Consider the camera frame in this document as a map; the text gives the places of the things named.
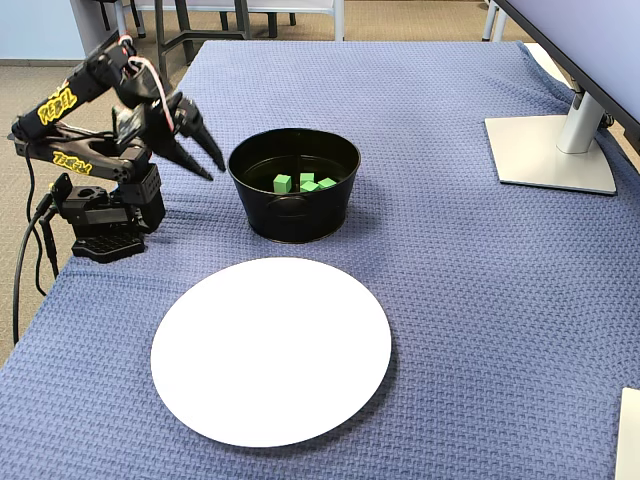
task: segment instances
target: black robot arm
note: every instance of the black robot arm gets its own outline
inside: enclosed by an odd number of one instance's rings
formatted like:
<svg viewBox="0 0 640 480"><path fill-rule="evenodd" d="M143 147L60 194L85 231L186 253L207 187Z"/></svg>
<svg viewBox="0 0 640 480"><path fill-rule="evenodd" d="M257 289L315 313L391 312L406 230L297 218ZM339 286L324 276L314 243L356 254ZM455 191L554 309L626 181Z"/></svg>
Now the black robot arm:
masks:
<svg viewBox="0 0 640 480"><path fill-rule="evenodd" d="M124 104L113 109L113 131L92 132L61 122L111 88ZM18 117L11 139L20 156L118 183L111 192L74 187L64 174L50 193L52 212L73 226L73 253L106 263L143 251L143 234L156 230L164 218L160 176L149 161L152 153L212 180L176 141L178 133L194 138L225 170L196 105L180 92L171 93L168 82L136 55L131 38L124 36L93 52L56 92Z"/></svg>

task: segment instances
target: monitor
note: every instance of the monitor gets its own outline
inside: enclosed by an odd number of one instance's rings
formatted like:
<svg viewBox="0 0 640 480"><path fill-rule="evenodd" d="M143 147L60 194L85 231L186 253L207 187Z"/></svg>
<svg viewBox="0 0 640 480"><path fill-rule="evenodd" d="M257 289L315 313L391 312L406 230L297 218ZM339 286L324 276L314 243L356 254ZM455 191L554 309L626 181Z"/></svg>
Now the monitor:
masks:
<svg viewBox="0 0 640 480"><path fill-rule="evenodd" d="M568 115L487 119L500 180L615 193L594 135L606 109L640 150L640 1L496 3L585 90Z"/></svg>

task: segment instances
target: textured blue fabric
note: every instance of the textured blue fabric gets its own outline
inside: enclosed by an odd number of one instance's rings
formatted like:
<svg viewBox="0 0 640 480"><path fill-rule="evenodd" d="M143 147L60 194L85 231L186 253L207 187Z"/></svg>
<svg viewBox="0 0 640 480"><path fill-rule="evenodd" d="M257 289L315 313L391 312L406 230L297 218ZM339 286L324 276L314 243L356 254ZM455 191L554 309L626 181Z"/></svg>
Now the textured blue fabric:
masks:
<svg viewBox="0 0 640 480"><path fill-rule="evenodd" d="M228 174L207 183L159 159L168 212L148 250L72 259L0 372L0 478L613 477L621 390L640 387L640 180L599 134L617 196L498 182L485 117L566 113L571 99L522 45L210 42L181 87L226 158L280 127L354 142L347 221L271 243ZM151 342L196 282L276 255L366 285L393 360L326 435L222 445L164 407Z"/></svg>

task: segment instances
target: bucket rim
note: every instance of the bucket rim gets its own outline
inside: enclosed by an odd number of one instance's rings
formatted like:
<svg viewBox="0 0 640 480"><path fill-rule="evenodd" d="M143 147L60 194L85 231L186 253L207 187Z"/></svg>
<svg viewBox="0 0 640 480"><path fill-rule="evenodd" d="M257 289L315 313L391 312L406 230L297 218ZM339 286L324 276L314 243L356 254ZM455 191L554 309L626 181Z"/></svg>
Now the bucket rim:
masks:
<svg viewBox="0 0 640 480"><path fill-rule="evenodd" d="M353 169L353 171L347 175L345 178L343 178L342 180L340 180L339 182L336 183L336 185L334 185L334 187L346 182L347 180L349 180L351 177L354 177L356 175L356 173L358 173L358 169L360 168L360 164L362 163L362 155L360 154L360 149L358 147L356 147L356 145L349 139L343 137L342 135L338 135L337 133L333 133L333 132L327 132L324 130L317 130L315 128L298 128L298 127L293 127L293 128L275 128L272 130L265 130L264 132L260 132L260 133L256 133L255 135L251 135L250 137L244 139L242 142L240 142L231 152L231 155L229 155L229 160L227 161L227 170L229 171L229 175L231 175L231 178L233 178L233 180L242 185L245 188L248 188L249 190L252 190L254 192L258 192L258 193L267 193L267 194L271 194L271 195L277 195L279 197L287 197L287 196L300 196L300 195L306 195L309 196L311 194L318 194L321 192L325 192L328 190L331 190L330 188L327 188L325 190L316 190L313 192L289 192L289 193L274 193L274 192L269 192L266 190L260 190L259 188L255 188L252 187L251 185L247 185L245 182L241 181L238 177L236 177L236 175L233 172L233 169L231 168L231 160L234 157L234 154L236 153L236 151L242 147L243 145L245 145L247 142L250 142L251 140L260 137L262 135L266 135L269 133L276 133L276 132L300 132L300 131L304 131L304 132L315 132L315 133L321 133L323 135L332 135L334 137L337 137L341 140L344 140L345 142L347 142L349 145L351 145L355 151L356 154L358 156L357 158L357 163L356 163L356 167Z"/></svg>

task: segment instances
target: green block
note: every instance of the green block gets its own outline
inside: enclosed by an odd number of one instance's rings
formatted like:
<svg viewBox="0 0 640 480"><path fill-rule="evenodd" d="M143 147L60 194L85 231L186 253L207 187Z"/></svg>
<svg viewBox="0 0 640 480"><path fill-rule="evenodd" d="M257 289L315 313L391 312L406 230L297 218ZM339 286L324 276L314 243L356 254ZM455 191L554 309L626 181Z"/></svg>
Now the green block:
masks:
<svg viewBox="0 0 640 480"><path fill-rule="evenodd" d="M334 185L336 185L336 182L334 182L330 178L325 178L324 180L320 180L318 182L318 185L320 186L320 190L324 190L325 188L333 187Z"/></svg>
<svg viewBox="0 0 640 480"><path fill-rule="evenodd" d="M275 193L289 193L291 191L291 177L278 175L273 179L273 191Z"/></svg>
<svg viewBox="0 0 640 480"><path fill-rule="evenodd" d="M301 173L300 174L300 185L304 185L307 182L315 182L313 173Z"/></svg>
<svg viewBox="0 0 640 480"><path fill-rule="evenodd" d="M300 186L300 191L301 192L313 192L315 190L317 190L318 188L320 188L318 186L317 183L313 183L313 182L306 182L303 185Z"/></svg>

